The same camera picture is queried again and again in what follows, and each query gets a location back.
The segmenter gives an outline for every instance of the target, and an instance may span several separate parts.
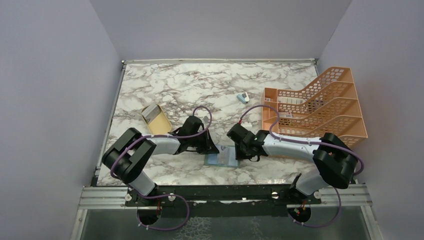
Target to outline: gray wall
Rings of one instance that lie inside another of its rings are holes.
[[[356,150],[385,240],[424,230],[424,1],[353,0],[318,61],[351,67],[369,139]]]
[[[124,60],[318,58],[351,0],[91,0]]]
[[[120,58],[88,0],[1,1],[0,239],[68,239]]]

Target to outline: glass panel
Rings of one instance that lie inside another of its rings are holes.
[[[337,209],[315,207],[309,224],[324,224]],[[172,227],[182,219],[159,219],[155,226]],[[359,206],[343,207],[341,216],[330,226],[308,228],[297,225],[289,217],[192,217],[175,231],[146,230],[138,227],[135,210],[89,210],[82,233],[83,240],[366,240],[370,239]]]

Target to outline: screw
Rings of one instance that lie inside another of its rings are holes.
[[[273,199],[278,199],[278,193],[276,191],[274,191],[273,193],[271,193],[271,197]]]
[[[314,192],[314,193],[313,193],[313,196],[314,196],[316,199],[321,199],[321,192],[316,191],[316,192]]]
[[[133,197],[129,193],[127,193],[125,195],[125,201],[129,202],[129,201],[131,201],[131,199],[133,199]]]
[[[170,201],[170,202],[172,202],[172,201],[174,201],[175,200],[175,196],[171,196],[171,195],[174,195],[173,193],[170,193],[169,194],[169,196],[168,196],[168,200]]]

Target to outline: marble countertop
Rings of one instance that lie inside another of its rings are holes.
[[[317,77],[312,63],[177,63],[128,64],[119,91],[106,150],[128,128],[149,133],[141,109],[159,104],[173,129],[184,123],[193,109],[204,105],[212,111],[210,135],[217,145],[234,145],[227,131],[251,106],[261,103],[264,88],[300,90]],[[237,94],[247,92],[248,104]],[[261,109],[243,119],[252,124],[252,132],[261,128]],[[196,111],[200,119],[208,113]],[[298,173],[315,168],[311,162],[277,157],[261,157],[259,162],[243,160],[241,168],[205,166],[204,155],[184,152],[179,155],[155,155],[144,168],[158,185],[244,185],[291,183]],[[102,165],[98,186],[124,185],[110,176]]]

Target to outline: small blue object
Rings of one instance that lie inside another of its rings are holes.
[[[240,161],[236,160],[236,148],[234,146],[216,145],[219,154],[206,154],[204,164],[206,166],[240,168]]]
[[[247,104],[250,100],[247,92],[237,95],[237,99],[243,104]]]

